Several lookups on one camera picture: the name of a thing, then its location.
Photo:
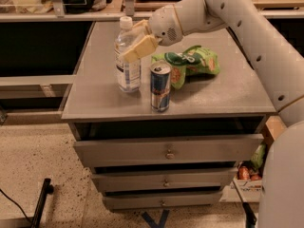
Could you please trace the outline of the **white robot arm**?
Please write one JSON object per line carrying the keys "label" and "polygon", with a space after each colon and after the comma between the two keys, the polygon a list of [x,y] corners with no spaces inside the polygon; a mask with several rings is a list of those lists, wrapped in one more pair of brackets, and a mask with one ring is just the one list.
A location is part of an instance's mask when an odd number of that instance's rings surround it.
{"label": "white robot arm", "polygon": [[135,26],[122,59],[134,62],[191,33],[230,28],[286,129],[269,149],[258,228],[304,228],[304,59],[252,0],[181,0]]}

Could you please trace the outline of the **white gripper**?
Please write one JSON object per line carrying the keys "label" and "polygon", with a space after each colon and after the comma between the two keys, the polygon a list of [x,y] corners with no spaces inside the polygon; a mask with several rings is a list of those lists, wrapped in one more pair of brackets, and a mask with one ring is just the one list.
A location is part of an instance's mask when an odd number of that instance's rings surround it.
{"label": "white gripper", "polygon": [[133,63],[152,54],[158,47],[158,42],[160,46],[171,46],[183,37],[181,25],[173,5],[155,10],[148,21],[143,19],[137,22],[133,26],[133,31],[136,34],[143,33],[145,36],[121,54],[121,59],[127,63]]}

